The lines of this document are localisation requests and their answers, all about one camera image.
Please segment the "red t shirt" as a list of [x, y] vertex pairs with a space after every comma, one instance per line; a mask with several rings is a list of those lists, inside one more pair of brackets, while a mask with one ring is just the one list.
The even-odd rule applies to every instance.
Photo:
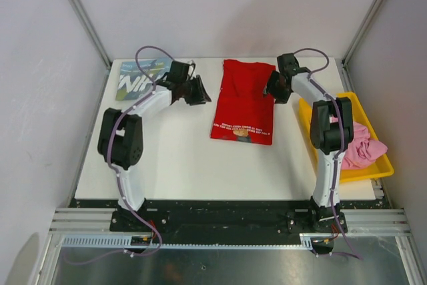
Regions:
[[273, 144], [274, 99], [264, 94], [273, 71], [267, 63], [224, 60], [212, 139]]

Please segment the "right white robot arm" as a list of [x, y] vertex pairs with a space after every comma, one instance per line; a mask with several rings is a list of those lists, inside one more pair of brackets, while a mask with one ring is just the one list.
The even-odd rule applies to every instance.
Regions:
[[347, 232], [345, 215], [340, 213], [339, 180], [344, 154], [354, 139], [352, 102], [328, 93], [314, 78], [313, 71], [299, 64], [293, 53], [277, 57], [264, 87], [276, 103], [285, 104], [297, 93], [312, 107], [310, 142], [317, 153], [316, 185], [305, 212], [288, 214], [290, 232]]

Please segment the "blue printed t shirt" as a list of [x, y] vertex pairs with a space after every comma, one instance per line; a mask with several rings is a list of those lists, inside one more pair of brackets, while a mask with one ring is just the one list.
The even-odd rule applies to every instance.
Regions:
[[[140, 67], [155, 81], [162, 78], [170, 69], [169, 58], [139, 61]], [[116, 101], [138, 100], [150, 89], [152, 81], [138, 68], [135, 61], [124, 61], [119, 70]]]

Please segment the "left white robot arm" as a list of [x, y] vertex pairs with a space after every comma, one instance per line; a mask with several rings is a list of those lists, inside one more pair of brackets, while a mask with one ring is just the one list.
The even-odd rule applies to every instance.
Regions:
[[194, 61], [174, 59], [125, 62], [117, 89], [133, 96], [131, 106], [103, 113], [97, 151], [115, 172], [119, 205], [128, 210], [124, 223], [135, 232], [147, 225], [147, 214], [139, 210], [145, 201], [143, 187], [133, 172], [143, 155], [143, 123], [180, 99], [190, 106], [211, 100], [195, 67]]

